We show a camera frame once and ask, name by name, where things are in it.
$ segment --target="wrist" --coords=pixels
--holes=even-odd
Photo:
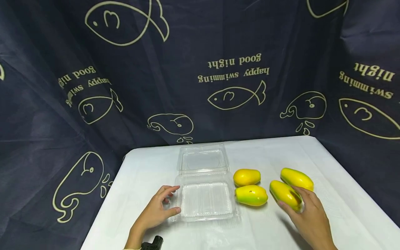
[[[125,248],[140,249],[142,247],[143,237],[146,233],[146,228],[141,223],[134,223],[129,231],[128,240]]]
[[[317,247],[313,247],[314,250],[338,250],[335,244],[332,242],[324,242]]]

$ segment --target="white table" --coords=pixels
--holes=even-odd
[[[164,238],[162,250],[310,249],[268,190],[272,180],[279,180],[280,170],[289,167],[314,181],[314,191],[325,207],[340,250],[398,249],[400,229],[315,138],[224,144],[232,174],[239,168],[261,172],[260,185],[269,195],[267,205],[239,206],[241,224],[228,230],[204,222],[167,222],[149,231],[147,242],[160,235]],[[181,147],[139,148],[126,155],[81,250],[123,249],[131,225],[150,198],[160,186],[174,184]]]

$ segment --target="right hand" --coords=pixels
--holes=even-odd
[[[304,211],[296,213],[288,204],[278,201],[289,215],[300,235],[314,250],[337,250],[333,243],[329,220],[320,199],[305,188],[292,186],[304,201]]]

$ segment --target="papaya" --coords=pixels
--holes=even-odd
[[[291,168],[283,168],[280,171],[280,178],[289,186],[297,186],[314,191],[314,182],[303,172]]]
[[[239,187],[235,190],[235,194],[239,203],[249,206],[262,206],[268,200],[267,191],[257,185]]]
[[[294,211],[301,212],[302,198],[301,196],[288,184],[273,180],[270,183],[270,192],[276,201],[283,201],[288,204]]]
[[[233,181],[238,187],[254,185],[259,183],[260,180],[261,173],[255,169],[239,169],[233,175]]]

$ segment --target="clear plastic container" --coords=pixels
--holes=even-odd
[[[182,211],[173,221],[221,220],[238,217],[233,176],[223,144],[181,148],[179,175],[175,184],[180,189],[172,206]]]

